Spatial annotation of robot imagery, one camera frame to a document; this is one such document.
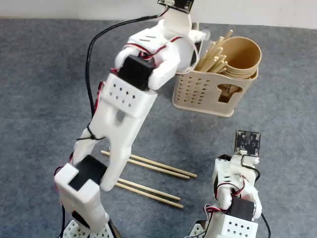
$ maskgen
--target wooden chopstick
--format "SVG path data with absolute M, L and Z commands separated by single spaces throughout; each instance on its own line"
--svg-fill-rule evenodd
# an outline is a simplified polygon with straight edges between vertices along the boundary
M 200 69 L 204 66 L 204 64 L 206 63 L 206 61 L 209 58 L 209 53 L 213 50 L 215 45 L 216 45 L 215 42 L 210 43 L 209 48 L 208 48 L 207 52 L 205 53 L 204 57 L 202 57 L 201 60 L 198 62 L 197 66 L 195 68 L 196 71 L 200 71 Z
M 153 188 L 150 188 L 150 187 L 146 187 L 146 186 L 140 185 L 140 184 L 138 184 L 138 183 L 135 183 L 135 182 L 131 182 L 131 181 L 122 179 L 122 178 L 119 178 L 118 181 L 119 181 L 119 182 L 122 182 L 122 183 L 126 183 L 126 184 L 131 185 L 131 186 L 134 186 L 134 187 L 138 187 L 138 188 L 140 188 L 140 189 L 143 189 L 143 190 L 146 190 L 146 191 L 149 191 L 149 192 L 153 192 L 153 193 L 162 195 L 162 196 L 164 196 L 164 197 L 169 197 L 169 198 L 175 199 L 175 200 L 177 200 L 177 201 L 180 200 L 180 197 L 176 197 L 176 196 L 171 195 L 171 194 L 168 194 L 168 193 L 166 193 L 166 192 L 161 192 L 161 191 L 159 191 L 159 190 L 156 190 L 156 189 L 153 189 Z
M 126 190 L 129 190 L 129 191 L 131 191 L 131 192 L 135 192 L 135 193 L 141 194 L 141 195 L 143 195 L 143 196 L 152 198 L 152 199 L 154 199 L 154 200 L 157 200 L 157 201 L 160 201 L 160 202 L 163 202 L 163 203 L 172 205 L 172 206 L 174 206 L 174 207 L 184 208 L 183 205 L 178 204 L 178 203 L 176 203 L 176 202 L 171 202 L 171 201 L 166 200 L 166 199 L 164 199 L 164 198 L 154 196 L 154 195 L 149 194 L 149 193 L 147 193 L 147 192 L 143 192 L 143 191 L 137 190 L 137 189 L 135 189 L 135 188 L 126 186 L 126 185 L 121 184 L 121 183 L 118 183 L 118 182 L 117 182 L 115 185 L 117 185 L 118 187 L 124 188 L 124 189 L 126 189 Z
M 104 154 L 104 155 L 108 155 L 108 156 L 110 155 L 110 152 L 104 151 L 104 150 L 102 150 L 101 153 Z M 155 167 L 155 166 L 152 166 L 152 165 L 144 164 L 144 163 L 141 163 L 141 162 L 136 161 L 136 160 L 128 159 L 128 162 L 130 162 L 132 164 L 135 164 L 135 165 L 143 166 L 143 167 L 146 167 L 146 168 L 149 168 L 149 169 L 152 169 L 152 170 L 156 170 L 156 171 L 159 171 L 159 172 L 162 172 L 162 173 L 165 173 L 165 174 L 173 175 L 173 176 L 176 176 L 176 177 L 179 177 L 179 178 L 183 178 L 183 179 L 189 179 L 190 178 L 187 175 L 179 174 L 179 173 L 176 173 L 176 172 L 172 172 L 170 170 L 165 170 L 165 169 L 162 169 L 162 168 L 159 168 L 159 167 Z
M 216 65 L 216 67 L 214 67 L 211 71 L 211 73 L 217 73 L 219 70 L 221 70 L 222 68 L 224 68 L 227 65 L 227 61 L 224 62 L 222 61 L 220 64 Z
M 232 33 L 233 33 L 233 30 L 228 31 L 228 33 L 225 35 L 224 39 L 226 40 L 226 39 L 230 38 Z
M 188 176 L 193 177 L 193 178 L 197 178 L 197 175 L 194 174 L 194 173 L 191 173 L 191 172 L 188 172 L 188 171 L 185 171 L 185 170 L 181 170 L 181 169 L 169 166 L 169 165 L 161 164 L 159 162 L 156 162 L 156 161 L 153 161 L 153 160 L 149 160 L 149 159 L 143 158 L 141 156 L 137 156 L 137 155 L 132 155 L 131 154 L 131 158 L 137 159 L 137 160 L 141 160 L 141 161 L 147 162 L 149 164 L 157 165 L 157 166 L 160 166 L 160 167 L 168 169 L 168 170 L 179 172 L 181 174 L 188 175 Z

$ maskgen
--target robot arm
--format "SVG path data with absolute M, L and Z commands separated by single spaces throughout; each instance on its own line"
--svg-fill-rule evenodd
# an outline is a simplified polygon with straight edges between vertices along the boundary
M 237 131 L 235 154 L 222 155 L 215 161 L 212 175 L 214 195 L 219 212 L 212 214 L 205 238 L 255 238 L 262 213 L 258 191 L 259 178 L 255 165 L 259 163 L 260 133 Z
M 187 13 L 170 9 L 157 26 L 131 36 L 116 57 L 115 69 L 101 85 L 94 116 L 76 142 L 70 163 L 54 177 L 61 203 L 82 229 L 97 233 L 108 222 L 100 187 L 109 191 L 117 182 L 157 97 L 154 90 L 177 72 L 188 70 L 193 51 L 198 60 L 193 42 L 205 37 L 191 30 Z M 122 121 L 118 112 L 124 112 Z M 108 167 L 90 155 L 103 138 L 110 141 Z

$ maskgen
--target red wire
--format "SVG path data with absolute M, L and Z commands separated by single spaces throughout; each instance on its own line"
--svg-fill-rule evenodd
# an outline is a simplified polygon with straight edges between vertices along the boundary
M 180 38 L 182 38 L 182 37 L 181 37 L 181 36 L 174 37 L 173 39 L 170 40 L 170 42 L 175 42 L 176 40 L 178 40 L 178 39 L 180 39 Z M 144 59 L 144 60 L 149 60 L 149 59 L 151 59 L 154 55 L 156 55 L 158 52 L 160 52 L 161 50 L 165 49 L 166 47 L 167 47 L 167 46 L 166 46 L 166 44 L 165 44 L 165 45 L 163 45 L 163 46 L 157 48 L 153 54 L 150 54 L 150 55 L 148 55 L 148 56 L 146 56 L 146 57 L 143 57 L 143 59 Z
M 98 104 L 99 104 L 99 101 L 100 101 L 100 93 L 101 93 L 101 90 L 102 90 L 104 84 L 105 84 L 105 82 L 102 81 L 102 82 L 99 83 L 99 86 L 98 86 L 97 99 L 96 99 L 96 102 L 95 102 L 95 112 L 97 110 L 97 107 L 98 107 Z
M 134 43 L 127 43 L 125 44 L 126 46 L 136 46 L 137 48 L 145 51 L 146 53 L 148 53 L 149 55 L 151 54 L 151 52 L 149 52 L 147 49 L 145 49 L 143 46 L 140 46 L 138 44 L 134 44 Z
M 221 183 L 221 184 L 218 184 L 218 186 L 217 186 L 217 188 L 216 188 L 216 192 L 215 192 L 215 194 L 214 194 L 214 197 L 215 197 L 216 200 L 218 200 L 218 198 L 217 198 L 218 188 L 219 188 L 220 186 L 223 186 L 223 185 L 231 185 L 231 186 L 236 187 L 238 191 L 240 190 L 240 189 L 237 187 L 237 185 L 234 185 L 233 183 L 230 183 L 230 182 L 223 182 L 223 183 Z

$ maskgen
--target wire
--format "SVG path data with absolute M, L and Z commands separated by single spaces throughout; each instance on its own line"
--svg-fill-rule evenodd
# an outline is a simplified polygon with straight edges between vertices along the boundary
M 61 223 L 61 231 L 60 231 L 59 238 L 63 238 L 64 230 L 65 230 L 65 208 L 63 205 L 61 206 L 61 210 L 62 210 L 62 223 Z
M 88 51 L 87 51 L 87 57 L 86 57 L 86 65 L 85 65 L 85 80 L 86 80 L 86 87 L 87 87 L 87 93 L 88 93 L 88 97 L 89 97 L 89 102 L 90 102 L 90 109 L 91 109 L 91 115 L 92 117 L 94 116 L 94 113 L 95 113 L 95 107 L 94 107 L 94 99 L 93 99 L 93 94 L 92 94 L 92 91 L 91 91 L 91 85 L 90 85 L 90 77 L 89 77 L 89 73 L 90 73 L 90 59 L 91 59 L 91 54 L 92 54 L 92 51 L 93 51 L 93 47 L 94 47 L 94 44 L 96 42 L 96 40 L 101 37 L 102 35 L 104 35 L 105 33 L 117 28 L 117 27 L 120 27 L 120 26 L 123 26 L 123 25 L 127 25 L 127 24 L 130 24 L 130 23 L 134 23 L 134 22 L 140 22 L 140 21 L 147 21 L 147 20 L 150 20 L 150 19 L 156 19 L 156 18 L 159 18 L 161 16 L 163 16 L 169 9 L 169 6 L 166 6 L 165 7 L 165 10 L 158 14 L 158 15 L 153 15 L 153 16 L 143 16 L 143 17 L 140 17 L 140 18 L 136 18 L 136 19 L 132 19 L 132 20 L 127 20 L 127 21 L 121 21 L 117 24 L 114 24 L 108 28 L 106 28 L 105 30 L 101 31 L 100 33 L 98 33 L 90 42 L 89 44 L 89 47 L 88 47 Z
M 189 66 L 185 71 L 183 71 L 183 72 L 177 72 L 177 74 L 183 75 L 183 74 L 187 74 L 187 73 L 193 71 L 193 70 L 196 68 L 196 66 L 197 66 L 197 64 L 198 64 L 198 62 L 199 62 L 199 54 L 198 54 L 197 47 L 195 46 L 195 43 L 192 41 L 192 39 L 190 39 L 190 38 L 189 38 L 188 36 L 186 36 L 186 35 L 181 35 L 181 36 L 184 37 L 185 39 L 187 39 L 188 42 L 192 45 L 192 47 L 193 47 L 193 49 L 194 49 L 194 52 L 195 52 L 195 55 L 196 55 L 196 61 L 195 61 L 195 63 L 193 63 L 191 66 Z
M 244 164 L 243 164 L 243 161 L 244 161 L 244 155 L 242 155 L 242 158 L 241 158 L 241 166 L 243 166 L 243 167 L 245 167 L 245 168 L 247 168 L 247 169 L 253 170 L 253 171 L 255 171 L 255 172 L 258 173 L 258 175 L 257 175 L 257 177 L 256 177 L 256 180 L 255 180 L 255 182 L 254 182 L 254 183 L 256 183 L 256 182 L 259 180 L 260 176 L 261 176 L 260 171 L 257 170 L 256 168 L 251 167 L 251 166 L 244 165 Z M 264 221 L 264 223 L 265 223 L 265 225 L 266 225 L 266 228 L 267 228 L 267 232 L 268 232 L 267 238 L 271 238 L 271 228 L 269 227 L 268 221 L 267 221 L 267 219 L 265 218 L 265 216 L 264 216 L 263 213 L 261 213 L 261 217 L 262 217 L 262 219 L 263 219 L 263 221 Z
M 223 186 L 223 185 L 231 185 L 231 186 L 234 186 L 236 189 L 237 189 L 237 191 L 240 191 L 241 189 L 240 188 L 238 188 L 238 186 L 237 185 L 235 185 L 235 184 L 233 184 L 233 183 L 230 183 L 230 182 L 223 182 L 223 183 L 220 183 L 220 184 L 218 184 L 218 186 L 216 187 L 216 192 L 215 192 L 215 194 L 214 194 L 214 197 L 215 197 L 215 199 L 216 200 L 218 200 L 218 198 L 217 198 L 217 194 L 218 194 L 218 188 L 220 187 L 220 186 Z
M 247 168 L 247 169 L 250 169 L 250 170 L 253 170 L 253 171 L 257 172 L 257 177 L 256 177 L 255 182 L 258 181 L 259 178 L 261 177 L 260 171 L 259 171 L 257 168 L 253 168 L 253 167 L 251 167 L 251 166 L 244 165 L 243 162 L 244 162 L 244 155 L 242 155 L 242 157 L 241 157 L 241 166 L 242 166 L 242 167 L 245 167 L 245 168 Z
M 265 218 L 263 213 L 261 213 L 261 217 L 263 218 L 263 221 L 264 221 L 264 223 L 266 225 L 266 228 L 267 228 L 267 232 L 268 232 L 267 238 L 271 238 L 271 228 L 269 227 L 269 224 L 268 224 L 268 222 L 267 222 L 267 220 L 266 220 L 266 218 Z

